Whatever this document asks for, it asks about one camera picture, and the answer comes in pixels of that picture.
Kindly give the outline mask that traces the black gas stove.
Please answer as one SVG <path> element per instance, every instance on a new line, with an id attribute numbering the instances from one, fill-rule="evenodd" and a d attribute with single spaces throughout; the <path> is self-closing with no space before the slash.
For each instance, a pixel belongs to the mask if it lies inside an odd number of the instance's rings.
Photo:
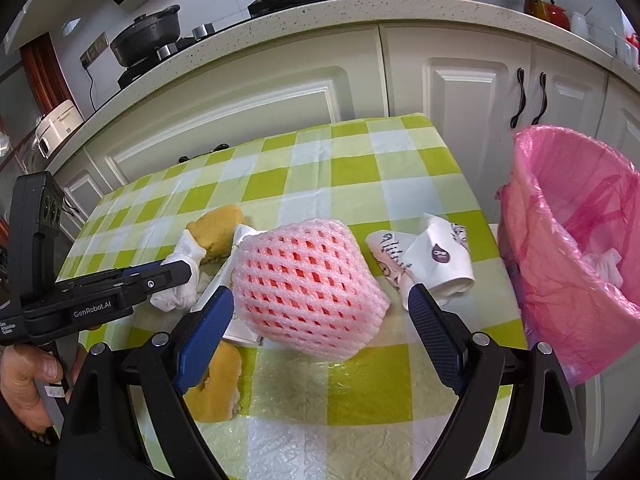
<path id="1" fill-rule="evenodd" d="M 308 4 L 325 1 L 330 0 L 253 0 L 247 6 L 245 11 L 241 11 L 240 13 L 233 15 L 231 18 L 226 18 L 224 21 L 219 23 L 218 27 L 211 22 L 203 23 L 192 29 L 187 29 L 185 32 L 183 32 L 180 27 L 180 38 L 176 42 L 168 44 L 165 47 L 160 47 L 158 50 L 152 52 L 149 56 L 131 67 L 124 67 L 124 71 L 117 79 L 119 89 L 124 90 L 157 65 L 168 60 L 168 58 L 171 58 L 175 54 L 186 50 L 194 44 L 208 39 L 209 37 L 214 36 L 217 32 L 222 32 L 233 25 L 243 24 L 250 20 L 254 20 L 255 18 L 262 18 L 263 16 L 294 9 L 298 6 L 308 6 Z"/>

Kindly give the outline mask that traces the black cooking pot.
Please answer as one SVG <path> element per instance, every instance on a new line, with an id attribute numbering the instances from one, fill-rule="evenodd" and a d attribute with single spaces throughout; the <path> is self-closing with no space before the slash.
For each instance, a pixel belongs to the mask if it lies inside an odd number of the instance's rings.
<path id="1" fill-rule="evenodd" d="M 122 67 L 131 67 L 160 47 L 176 42 L 180 38 L 179 11 L 180 6 L 172 4 L 161 11 L 137 16 L 110 44 L 117 62 Z"/>

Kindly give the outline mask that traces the crushed white paper cup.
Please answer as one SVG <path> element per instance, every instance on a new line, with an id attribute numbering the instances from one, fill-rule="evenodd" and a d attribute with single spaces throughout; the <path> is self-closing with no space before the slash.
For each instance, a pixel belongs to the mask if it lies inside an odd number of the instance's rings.
<path id="1" fill-rule="evenodd" d="M 461 224 L 424 214 L 418 234 L 378 230 L 366 243 L 405 309 L 414 285 L 422 284 L 439 307 L 474 286 L 468 234 Z"/>

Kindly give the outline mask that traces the amber oil bottle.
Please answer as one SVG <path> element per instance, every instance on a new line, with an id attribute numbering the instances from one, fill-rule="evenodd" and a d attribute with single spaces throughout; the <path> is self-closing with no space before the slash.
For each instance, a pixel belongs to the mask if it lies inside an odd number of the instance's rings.
<path id="1" fill-rule="evenodd" d="M 523 11 L 534 18 L 550 21 L 547 3 L 544 0 L 525 0 Z"/>

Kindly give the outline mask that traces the white ceramic jar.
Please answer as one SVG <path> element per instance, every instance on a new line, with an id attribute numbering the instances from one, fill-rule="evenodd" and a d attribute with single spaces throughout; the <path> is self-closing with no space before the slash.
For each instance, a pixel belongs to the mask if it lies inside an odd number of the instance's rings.
<path id="1" fill-rule="evenodd" d="M 589 27 L 584 14 L 573 12 L 570 17 L 570 31 L 582 39 L 589 39 Z"/>

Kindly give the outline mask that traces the yellow sponge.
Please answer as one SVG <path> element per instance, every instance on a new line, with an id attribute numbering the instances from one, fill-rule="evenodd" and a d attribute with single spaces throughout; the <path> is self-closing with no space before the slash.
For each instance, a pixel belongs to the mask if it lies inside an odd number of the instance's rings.
<path id="1" fill-rule="evenodd" d="M 239 409 L 241 372 L 241 353 L 221 341 L 201 381 L 183 396 L 196 422 L 212 424 L 232 419 Z"/>
<path id="2" fill-rule="evenodd" d="M 203 214 L 196 221 L 189 222 L 186 229 L 205 250 L 203 262 L 208 263 L 230 255 L 235 228 L 244 222 L 241 208 L 238 205 L 229 204 Z"/>

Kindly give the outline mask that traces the white floral paper carton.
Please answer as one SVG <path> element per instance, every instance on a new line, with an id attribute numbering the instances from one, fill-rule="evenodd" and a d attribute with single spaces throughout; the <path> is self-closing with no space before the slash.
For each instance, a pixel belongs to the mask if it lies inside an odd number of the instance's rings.
<path id="1" fill-rule="evenodd" d="M 250 330 L 234 312 L 231 278 L 235 265 L 239 261 L 239 244 L 245 237 L 257 234 L 262 234 L 262 231 L 257 231 L 245 224 L 238 224 L 235 227 L 229 257 L 190 309 L 191 313 L 195 313 L 209 306 L 216 308 L 221 304 L 224 314 L 218 314 L 215 318 L 216 331 L 220 332 L 221 327 L 224 327 L 226 330 L 221 334 L 222 339 L 245 347 L 259 347 L 262 344 L 262 337 Z"/>

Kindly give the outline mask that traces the red lidded pot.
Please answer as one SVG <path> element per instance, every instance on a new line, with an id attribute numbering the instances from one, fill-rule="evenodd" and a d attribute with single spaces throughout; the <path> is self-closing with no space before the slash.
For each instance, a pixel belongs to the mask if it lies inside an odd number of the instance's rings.
<path id="1" fill-rule="evenodd" d="M 557 6 L 553 0 L 546 3 L 546 8 L 551 24 L 565 30 L 570 30 L 570 19 L 563 8 Z"/>

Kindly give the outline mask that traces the white cabinet door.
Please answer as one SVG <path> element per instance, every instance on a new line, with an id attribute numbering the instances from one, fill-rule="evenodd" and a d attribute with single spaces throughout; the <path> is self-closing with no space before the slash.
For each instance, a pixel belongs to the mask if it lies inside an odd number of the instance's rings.
<path id="1" fill-rule="evenodd" d="M 335 27 L 210 63 L 120 115 L 85 151 L 118 188 L 221 143 L 387 112 L 378 30 Z"/>

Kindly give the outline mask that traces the pink foam fruit net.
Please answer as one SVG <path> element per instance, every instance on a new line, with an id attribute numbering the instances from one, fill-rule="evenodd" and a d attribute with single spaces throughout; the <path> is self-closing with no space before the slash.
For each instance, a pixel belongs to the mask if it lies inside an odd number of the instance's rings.
<path id="1" fill-rule="evenodd" d="M 328 361 L 356 356 L 390 307 L 352 231 L 332 219 L 245 237 L 231 290 L 234 312 L 250 330 Z"/>

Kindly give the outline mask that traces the pink bag lined trash bin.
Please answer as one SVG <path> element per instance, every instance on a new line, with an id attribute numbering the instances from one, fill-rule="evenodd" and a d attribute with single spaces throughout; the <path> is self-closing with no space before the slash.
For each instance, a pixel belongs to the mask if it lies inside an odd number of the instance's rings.
<path id="1" fill-rule="evenodd" d="M 498 192 L 499 250 L 530 344 L 551 344 L 567 382 L 639 341 L 639 174 L 615 148 L 559 126 L 514 136 Z"/>

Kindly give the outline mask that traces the green checkered tablecloth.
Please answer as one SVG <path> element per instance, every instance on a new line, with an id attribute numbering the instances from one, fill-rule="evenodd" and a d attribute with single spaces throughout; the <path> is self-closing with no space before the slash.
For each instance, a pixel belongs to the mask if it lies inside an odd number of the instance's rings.
<path id="1" fill-rule="evenodd" d="M 526 344 L 488 222 L 421 114 L 272 136 L 142 177 L 100 200 L 61 278 L 160 260 L 221 206 L 253 229 L 221 286 L 262 343 L 218 346 L 230 382 L 206 368 L 182 398 L 232 478 L 410 479 L 432 452 L 457 396 L 369 250 L 378 234 L 408 235 L 406 271 L 426 287 L 440 270 L 472 278 L 442 302 L 471 332 Z"/>

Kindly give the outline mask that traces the white rice cooker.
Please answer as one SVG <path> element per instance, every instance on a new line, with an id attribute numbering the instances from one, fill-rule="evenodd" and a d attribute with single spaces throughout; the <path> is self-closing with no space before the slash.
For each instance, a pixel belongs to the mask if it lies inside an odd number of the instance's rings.
<path id="1" fill-rule="evenodd" d="M 48 159 L 53 152 L 82 124 L 84 118 L 72 100 L 65 100 L 41 119 L 36 128 L 36 145 Z"/>

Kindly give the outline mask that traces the white paper towel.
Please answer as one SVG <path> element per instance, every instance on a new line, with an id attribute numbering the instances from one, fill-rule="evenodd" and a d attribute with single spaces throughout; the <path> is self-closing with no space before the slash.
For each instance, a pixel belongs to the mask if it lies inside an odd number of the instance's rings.
<path id="1" fill-rule="evenodd" d="M 178 281 L 168 289 L 154 292 L 150 303 L 163 312 L 179 310 L 188 312 L 198 301 L 200 264 L 206 250 L 198 244 L 189 230 L 184 230 L 172 253 L 163 260 L 163 266 L 178 263 Z"/>

